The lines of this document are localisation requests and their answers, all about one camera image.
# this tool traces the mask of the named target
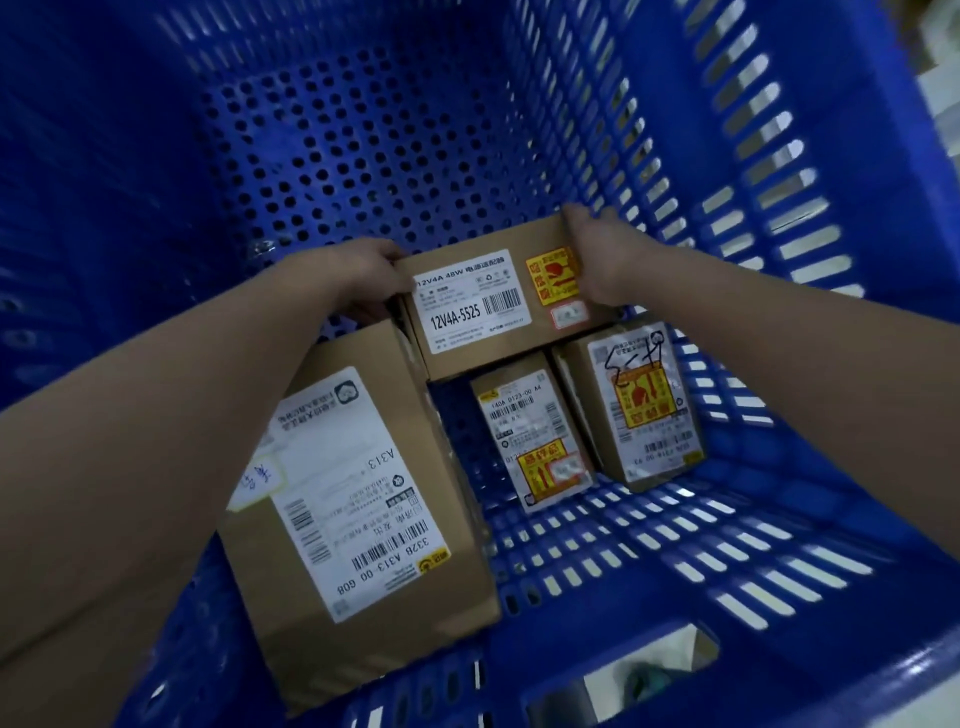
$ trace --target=right hand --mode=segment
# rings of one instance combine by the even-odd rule
[[[563,213],[580,259],[577,282],[581,293],[605,305],[638,303],[633,300],[637,270],[664,246],[620,220],[612,207],[604,207],[598,218],[583,205],[564,205]]]

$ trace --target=small cardboard box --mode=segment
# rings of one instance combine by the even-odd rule
[[[470,385],[524,511],[533,513],[596,483],[593,462],[542,352]]]
[[[640,492],[704,459],[703,437],[666,325],[649,317],[554,347],[600,467]]]
[[[569,245],[558,214],[398,261],[417,280],[402,316],[430,380],[615,321],[580,297]]]
[[[500,618],[414,354],[391,323],[311,350],[220,527],[291,716]]]

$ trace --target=small white sticker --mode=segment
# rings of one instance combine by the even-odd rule
[[[414,276],[414,303],[431,353],[448,352],[531,323],[510,252]]]
[[[553,319],[554,328],[559,331],[562,328],[576,326],[584,321],[589,321],[590,313],[587,310],[587,304],[583,301],[573,301],[562,303],[550,309],[550,317]]]
[[[240,478],[230,503],[229,511],[242,511],[249,505],[265,498],[287,484],[283,467],[276,458],[267,453],[258,452]]]
[[[478,399],[524,511],[538,511],[593,485],[545,370]]]
[[[608,336],[588,351],[628,480],[704,458],[665,324]]]
[[[268,435],[269,451],[251,469],[265,461],[282,469],[284,483],[270,496],[335,622],[449,558],[356,369],[282,401]]]

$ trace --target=fingers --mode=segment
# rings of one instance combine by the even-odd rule
[[[589,209],[577,203],[567,203],[563,206],[562,212],[575,238],[584,231],[584,227],[593,219],[590,217]]]
[[[371,326],[390,318],[390,311],[383,303],[363,301],[344,308],[341,313],[353,319],[360,326]]]
[[[382,237],[373,237],[370,238],[370,240],[374,245],[374,249],[387,258],[387,260],[400,260],[402,257],[408,255],[408,253],[393,240]]]
[[[395,293],[413,293],[417,288],[417,282],[413,276],[402,274],[397,269],[394,269],[394,280]]]

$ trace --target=red and yellow sticker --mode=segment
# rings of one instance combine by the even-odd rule
[[[569,248],[527,258],[527,270],[537,287],[541,305],[550,305],[580,293],[577,287],[576,258]]]
[[[541,448],[524,452],[516,459],[523,471],[523,477],[530,487],[530,495],[533,496],[534,503],[539,503],[547,497],[554,496],[560,491],[565,491],[567,488],[572,488],[580,483],[583,472],[582,466],[578,469],[577,474],[565,480],[558,482],[554,477],[550,465],[559,460],[564,460],[566,457],[564,441],[557,438]]]
[[[446,546],[441,546],[433,553],[420,559],[417,562],[417,568],[420,570],[420,573],[425,573],[439,566],[448,558],[450,558],[450,552],[446,550]]]
[[[611,380],[630,429],[669,417],[677,411],[666,372],[658,361],[620,372]]]

